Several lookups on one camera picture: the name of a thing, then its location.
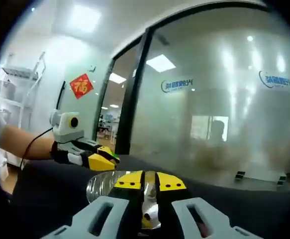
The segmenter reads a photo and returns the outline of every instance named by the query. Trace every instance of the fluorescent light panel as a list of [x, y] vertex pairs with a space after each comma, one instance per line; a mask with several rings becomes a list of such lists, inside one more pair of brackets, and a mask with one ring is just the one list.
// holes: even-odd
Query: fluorescent light panel
[[165, 55], [154, 57], [153, 59], [146, 61], [146, 64], [158, 72], [164, 72], [175, 68], [175, 65]]
[[125, 78], [123, 78], [123, 77], [121, 77], [121, 76], [119, 76], [119, 75], [117, 75], [117, 74], [115, 74], [115, 73], [111, 73], [111, 75], [109, 76], [109, 80], [110, 80], [110, 81], [113, 81], [113, 82], [115, 82], [115, 83], [117, 83], [117, 84], [121, 84], [121, 83], [123, 83], [124, 81], [126, 81]]
[[75, 5], [71, 17], [71, 26], [81, 31], [91, 32], [97, 26], [101, 13], [95, 9]]

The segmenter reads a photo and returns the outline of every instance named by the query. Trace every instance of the metal shelving unit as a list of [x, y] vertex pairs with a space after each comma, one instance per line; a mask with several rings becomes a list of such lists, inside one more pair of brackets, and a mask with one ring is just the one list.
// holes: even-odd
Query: metal shelving unit
[[[0, 79], [0, 112], [8, 112], [8, 116], [5, 118], [8, 124], [29, 130], [36, 97], [35, 89], [46, 69], [44, 55], [45, 52], [42, 52], [33, 69], [9, 64], [0, 67], [0, 70], [3, 71], [3, 79]], [[20, 158], [8, 152], [4, 152], [3, 156], [7, 158], [8, 163], [20, 166]]]

